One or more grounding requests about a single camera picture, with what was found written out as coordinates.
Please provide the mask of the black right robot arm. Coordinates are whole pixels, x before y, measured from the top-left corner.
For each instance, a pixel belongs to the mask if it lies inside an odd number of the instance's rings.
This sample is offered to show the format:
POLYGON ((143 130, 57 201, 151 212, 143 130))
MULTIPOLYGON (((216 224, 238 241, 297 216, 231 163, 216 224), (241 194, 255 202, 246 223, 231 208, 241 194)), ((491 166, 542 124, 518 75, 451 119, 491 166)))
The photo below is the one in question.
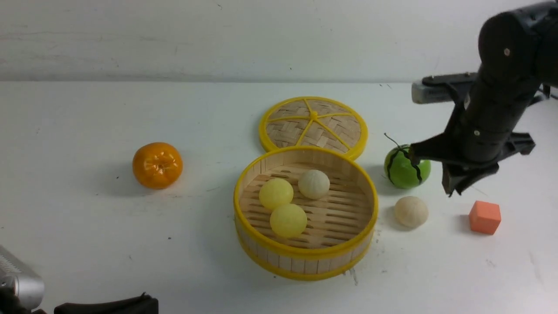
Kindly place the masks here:
POLYGON ((514 128, 526 108, 550 97, 557 87, 558 4, 531 4, 492 16, 478 39, 476 73, 424 77, 411 86, 417 104, 453 101, 445 130, 412 143, 412 164, 442 163, 447 195, 461 194, 497 173, 499 162, 535 147, 514 128))

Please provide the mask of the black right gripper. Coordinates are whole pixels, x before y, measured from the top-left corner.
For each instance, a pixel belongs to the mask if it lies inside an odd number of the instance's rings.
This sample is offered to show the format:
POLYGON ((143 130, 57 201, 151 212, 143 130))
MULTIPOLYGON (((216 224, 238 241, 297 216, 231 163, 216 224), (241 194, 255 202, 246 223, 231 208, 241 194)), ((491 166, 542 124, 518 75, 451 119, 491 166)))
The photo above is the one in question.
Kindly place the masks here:
POLYGON ((536 143, 529 133, 491 133, 480 130, 445 131, 410 145, 410 158, 442 165, 442 186, 450 197, 462 194, 477 181, 494 175, 499 162, 513 155, 529 155, 536 143))

